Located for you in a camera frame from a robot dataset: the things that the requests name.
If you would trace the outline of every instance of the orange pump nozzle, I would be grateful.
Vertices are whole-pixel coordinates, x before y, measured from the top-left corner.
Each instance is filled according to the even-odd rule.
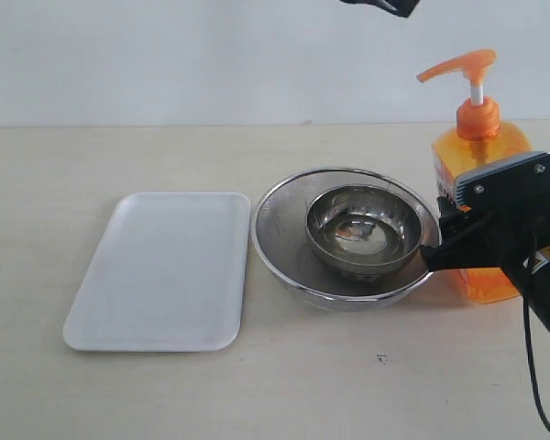
[[[474,50],[424,71],[418,80],[425,83],[435,76],[451,72],[463,72],[470,80],[470,98],[456,111],[456,132],[469,140],[491,138],[501,126],[499,105],[483,96],[483,80],[490,65],[497,59],[492,49]]]

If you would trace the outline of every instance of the stainless steel strainer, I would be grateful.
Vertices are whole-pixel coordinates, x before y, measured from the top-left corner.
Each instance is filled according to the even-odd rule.
[[[378,173],[320,168],[278,183],[255,210],[253,243],[271,273],[291,292],[327,310],[351,311],[394,303],[431,276],[419,251],[405,268],[374,284],[339,277],[313,253],[305,234],[305,216],[311,202],[332,188],[355,184],[381,187],[407,201],[420,218],[421,243],[433,247],[440,243],[436,217],[420,196]]]

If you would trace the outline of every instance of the white wall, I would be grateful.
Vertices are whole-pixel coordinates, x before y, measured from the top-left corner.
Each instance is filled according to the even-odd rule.
[[[550,0],[0,0],[0,126],[450,120],[468,50],[507,118],[550,118]]]

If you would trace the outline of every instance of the black object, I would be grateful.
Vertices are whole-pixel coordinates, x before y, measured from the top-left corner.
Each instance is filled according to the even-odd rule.
[[[524,300],[525,339],[536,409],[546,429],[535,376],[529,308],[550,333],[550,154],[494,162],[457,180],[457,201],[438,198],[439,247],[422,247],[430,271],[500,267]]]
[[[409,17],[420,0],[340,0],[349,5],[370,5],[383,9],[397,17]]]

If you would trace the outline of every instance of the bowl rim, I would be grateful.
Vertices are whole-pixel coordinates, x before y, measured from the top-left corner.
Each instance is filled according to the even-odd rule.
[[[373,264],[357,263],[357,262],[354,262],[354,261],[348,261],[348,260],[345,260],[345,259],[341,259],[341,258],[337,257],[336,255],[334,255],[333,253],[326,250],[324,247],[320,246],[320,244],[316,241],[316,239],[314,237],[314,234],[312,234],[312,231],[311,231],[310,226],[309,226],[308,219],[309,219],[310,213],[312,212],[315,204],[320,202],[328,194],[333,193],[334,191],[338,191],[338,190],[342,190],[342,189],[350,189],[350,188],[364,188],[364,189],[369,189],[369,190],[371,190],[371,189],[382,190],[386,194],[388,194],[390,197],[394,197],[396,199],[399,199],[403,204],[405,204],[413,212],[413,215],[415,216],[415,219],[417,221],[416,223],[419,226],[419,234],[418,234],[418,237],[415,240],[415,242],[412,245],[412,248],[410,249],[409,252],[407,252],[403,256],[401,256],[401,257],[399,257],[399,258],[397,258],[393,261],[373,265]],[[384,189],[381,186],[366,184],[366,183],[349,183],[349,184],[346,184],[346,185],[337,185],[334,188],[330,188],[330,189],[318,194],[316,197],[313,198],[312,202],[307,207],[307,210],[305,212],[305,216],[304,216],[304,219],[303,219],[303,227],[304,227],[304,230],[305,230],[307,236],[309,237],[310,242],[312,243],[313,246],[317,247],[319,252],[322,252],[322,253],[326,254],[327,257],[333,259],[334,261],[338,261],[340,263],[344,263],[344,264],[347,264],[347,265],[350,265],[350,266],[355,266],[355,267],[360,267],[360,268],[382,269],[382,268],[386,268],[388,266],[399,264],[399,263],[403,262],[404,260],[411,259],[412,255],[417,252],[418,248],[422,244],[422,237],[424,236],[424,224],[422,223],[422,220],[420,219],[420,216],[416,213],[415,208],[413,208],[413,206],[410,203],[408,203],[406,200],[404,200],[402,197],[400,197],[400,195],[395,194],[393,192],[389,192],[388,190]]]
[[[267,258],[267,256],[265,255],[265,252],[263,251],[263,249],[260,245],[259,237],[257,235],[257,221],[259,220],[259,212],[262,209],[263,205],[265,204],[267,199],[269,199],[269,197],[273,193],[278,191],[282,186],[285,186],[287,183],[293,182],[294,180],[299,179],[303,176],[308,176],[310,174],[316,174],[318,172],[329,172],[329,171],[343,171],[343,172],[354,172],[356,174],[363,174],[363,175],[366,175],[366,176],[369,176],[369,177],[375,177],[375,178],[378,178],[378,179],[382,179],[386,182],[389,182],[389,183],[392,183],[394,185],[397,185],[397,186],[401,187],[404,191],[411,194],[415,199],[417,199],[418,202],[420,202],[420,205],[423,206],[423,208],[428,211],[428,213],[434,219],[434,223],[436,225],[436,231],[437,231],[437,234],[438,234],[438,241],[440,242],[442,240],[440,227],[439,227],[438,221],[436,219],[435,209],[432,206],[430,206],[428,203],[426,203],[424,201],[424,198],[422,198],[422,196],[417,191],[414,191],[412,188],[410,188],[409,186],[401,183],[400,181],[396,181],[395,179],[393,179],[390,176],[386,176],[384,174],[380,174],[380,173],[375,172],[375,171],[362,170],[362,169],[353,168],[353,167],[331,166],[331,167],[310,168],[308,170],[303,170],[303,171],[296,172],[296,173],[286,177],[285,179],[275,183],[273,186],[271,186],[268,190],[266,190],[263,193],[263,195],[258,200],[257,205],[255,206],[255,209],[254,209],[254,212],[253,212],[253,215],[252,215],[252,220],[251,220],[250,235],[251,235],[251,239],[253,241],[254,248],[255,248],[258,256],[263,261],[263,264],[265,266],[267,266],[269,271],[276,278],[278,278],[280,281],[285,282],[289,287],[293,287],[294,289],[297,289],[301,292],[309,293],[311,295],[322,298],[324,300],[343,301],[343,302],[351,302],[351,303],[369,303],[369,302],[373,302],[373,301],[383,300],[385,298],[390,298],[392,296],[398,295],[398,294],[400,294],[404,291],[411,292],[411,291],[417,289],[418,287],[420,287],[421,285],[423,285],[426,281],[428,281],[434,275],[434,273],[429,271],[429,270],[426,270],[425,274],[422,275],[421,277],[419,277],[417,280],[414,280],[414,281],[410,282],[409,284],[406,284],[406,285],[404,285],[404,286],[402,286],[399,289],[396,289],[394,291],[387,291],[387,292],[384,292],[384,293],[374,294],[374,295],[367,295],[367,296],[345,296],[345,295],[337,295],[337,294],[333,294],[333,293],[326,293],[324,291],[319,291],[319,290],[314,289],[312,287],[302,285],[301,283],[297,282],[296,280],[292,280],[290,277],[285,275],[283,272],[281,272],[279,269],[277,269],[275,267],[275,265],[273,265],[273,263],[270,262],[270,260]]]

